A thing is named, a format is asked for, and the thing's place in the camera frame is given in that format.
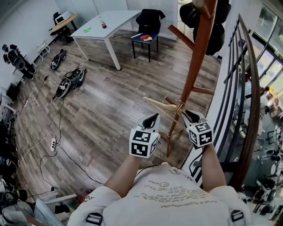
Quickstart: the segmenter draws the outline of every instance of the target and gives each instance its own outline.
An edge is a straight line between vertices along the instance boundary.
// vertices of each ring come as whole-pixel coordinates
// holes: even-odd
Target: green object on table
[[[87,33],[91,30],[91,27],[87,28],[87,29],[84,29],[84,32]]]

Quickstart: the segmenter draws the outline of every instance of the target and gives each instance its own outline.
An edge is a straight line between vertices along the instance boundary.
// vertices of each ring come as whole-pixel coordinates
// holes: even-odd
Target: black jacket
[[[160,19],[165,18],[162,11],[156,9],[143,9],[140,15],[136,18],[139,24],[138,32],[149,34],[159,32],[161,23]]]

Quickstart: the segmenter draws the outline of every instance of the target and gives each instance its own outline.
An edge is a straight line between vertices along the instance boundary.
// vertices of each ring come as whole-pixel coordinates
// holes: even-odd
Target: floor outlet
[[[50,146],[50,151],[55,151],[56,139],[53,138]]]

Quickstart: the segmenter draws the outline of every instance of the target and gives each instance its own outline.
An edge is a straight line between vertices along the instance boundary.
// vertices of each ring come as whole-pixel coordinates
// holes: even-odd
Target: wooden floor
[[[64,48],[68,51],[65,61],[57,71],[51,71],[44,82],[42,90],[35,102],[38,90],[35,89],[32,99],[17,117],[15,123],[18,157],[21,160],[27,150],[38,143],[49,132],[59,138],[59,109],[62,99],[52,102],[63,75],[83,65],[88,72],[79,90],[69,92],[61,109],[61,144],[66,152],[95,179],[105,182],[121,165],[129,152],[128,139],[130,130],[137,120],[157,110],[144,102],[142,97],[150,97],[164,102],[169,96],[174,100],[180,98],[191,60],[192,51],[181,41],[170,41],[160,38],[159,53],[152,44],[152,61],[147,58],[147,48],[141,49],[136,43],[136,56],[133,58],[131,42],[133,33],[119,31],[110,39],[116,56],[122,67],[115,69],[110,54],[102,41],[80,40],[90,60],[87,61],[75,42],[65,44],[63,41],[53,43],[51,54],[45,56],[36,64],[42,69],[50,64],[53,56]],[[219,63],[213,57],[205,57],[195,86],[214,89]],[[27,81],[21,86],[15,108],[20,110],[32,86],[40,79],[41,72],[37,68],[35,81]],[[44,71],[45,77],[49,68]],[[191,93],[187,102],[189,109],[195,109],[203,114],[207,112],[211,96]],[[161,131],[168,131],[171,121],[162,117]],[[46,140],[31,150],[18,173],[21,187],[29,194],[37,194],[50,190],[41,177],[39,160],[50,154],[50,135]],[[181,167],[191,143],[185,136],[177,137],[172,155],[166,158],[167,142],[161,139],[158,150],[149,160],[144,160],[142,166],[161,164],[167,161]],[[91,181],[67,156],[58,148],[54,158],[44,158],[42,161],[44,178],[57,188],[61,195],[71,193],[83,194],[85,190],[95,188],[97,183]]]

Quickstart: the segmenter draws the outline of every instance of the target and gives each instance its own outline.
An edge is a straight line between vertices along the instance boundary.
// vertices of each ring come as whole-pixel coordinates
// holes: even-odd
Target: wooden coat rack
[[[174,33],[181,41],[183,41],[192,51],[192,58],[189,67],[189,72],[187,74],[186,83],[184,85],[181,98],[179,103],[176,104],[170,98],[165,97],[165,100],[169,103],[169,105],[152,100],[150,98],[145,98],[147,102],[155,105],[159,109],[163,109],[167,112],[172,112],[175,114],[174,120],[170,127],[169,133],[160,134],[164,137],[167,137],[168,146],[167,146],[167,157],[171,154],[171,137],[175,134],[181,133],[183,129],[174,132],[174,129],[177,125],[180,115],[182,113],[182,109],[185,107],[185,103],[189,98],[191,91],[198,92],[202,94],[209,94],[214,95],[213,90],[204,89],[200,87],[195,87],[195,80],[198,76],[200,71],[205,52],[207,50],[208,42],[210,39],[212,27],[214,24],[215,12],[217,7],[218,0],[193,0],[194,6],[200,12],[200,21],[199,21],[199,28],[197,32],[197,36],[195,39],[195,43],[193,43],[187,36],[185,36],[182,32],[180,32],[175,26],[170,25],[168,29]]]

